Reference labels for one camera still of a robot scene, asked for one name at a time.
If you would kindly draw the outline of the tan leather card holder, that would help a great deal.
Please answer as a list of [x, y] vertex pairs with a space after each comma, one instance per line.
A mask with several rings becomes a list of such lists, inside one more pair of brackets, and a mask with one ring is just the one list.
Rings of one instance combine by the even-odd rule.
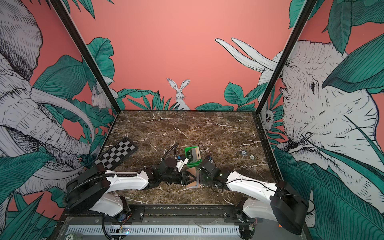
[[200, 171], [197, 168], [186, 169], [190, 173], [187, 189], [197, 189], [200, 187]]

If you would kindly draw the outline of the green plastic tray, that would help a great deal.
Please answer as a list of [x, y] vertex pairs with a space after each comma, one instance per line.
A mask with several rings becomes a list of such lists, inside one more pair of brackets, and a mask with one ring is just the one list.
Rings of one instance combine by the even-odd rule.
[[198, 146], [185, 148], [185, 156], [188, 159], [188, 168], [197, 167], [202, 161], [200, 149]]

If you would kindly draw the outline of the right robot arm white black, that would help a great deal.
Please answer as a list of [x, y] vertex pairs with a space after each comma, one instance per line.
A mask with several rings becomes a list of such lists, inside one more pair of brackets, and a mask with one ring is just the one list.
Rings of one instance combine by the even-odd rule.
[[292, 234], [302, 233], [312, 200], [300, 196], [289, 183], [257, 181], [233, 170], [219, 169], [210, 160], [203, 160], [198, 169], [209, 185], [248, 196], [241, 204], [241, 213], [249, 219], [272, 220]]

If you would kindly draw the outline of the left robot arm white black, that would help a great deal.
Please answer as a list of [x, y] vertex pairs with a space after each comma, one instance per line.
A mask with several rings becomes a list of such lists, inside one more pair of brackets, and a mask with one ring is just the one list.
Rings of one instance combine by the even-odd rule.
[[178, 163], [167, 158], [137, 172], [115, 172], [96, 165], [67, 184], [63, 203], [70, 214], [94, 211], [123, 222], [131, 217], [132, 211], [125, 197], [112, 196], [111, 192], [149, 190], [160, 183], [187, 186], [195, 182], [196, 176], [183, 171]]

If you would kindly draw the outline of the stack of credit cards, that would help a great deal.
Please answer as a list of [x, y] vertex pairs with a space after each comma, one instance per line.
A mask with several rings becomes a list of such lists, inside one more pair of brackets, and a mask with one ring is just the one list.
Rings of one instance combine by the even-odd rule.
[[191, 162], [196, 163], [201, 160], [201, 154], [199, 147], [191, 148], [190, 149], [191, 154]]

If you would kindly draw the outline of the checkerboard calibration plate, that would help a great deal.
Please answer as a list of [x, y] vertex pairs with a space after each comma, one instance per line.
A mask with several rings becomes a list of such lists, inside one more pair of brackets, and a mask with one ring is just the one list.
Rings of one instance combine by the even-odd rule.
[[103, 165], [106, 170], [113, 171], [137, 150], [138, 147], [130, 139], [124, 137], [111, 149], [102, 153], [94, 164]]

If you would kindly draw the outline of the black mounting rail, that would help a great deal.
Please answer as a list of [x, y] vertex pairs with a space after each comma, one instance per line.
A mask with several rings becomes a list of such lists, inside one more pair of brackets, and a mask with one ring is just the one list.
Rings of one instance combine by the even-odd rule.
[[130, 205], [131, 215], [125, 224], [143, 223], [148, 218], [222, 218], [225, 223], [245, 224], [262, 222], [260, 217], [250, 218], [235, 205]]

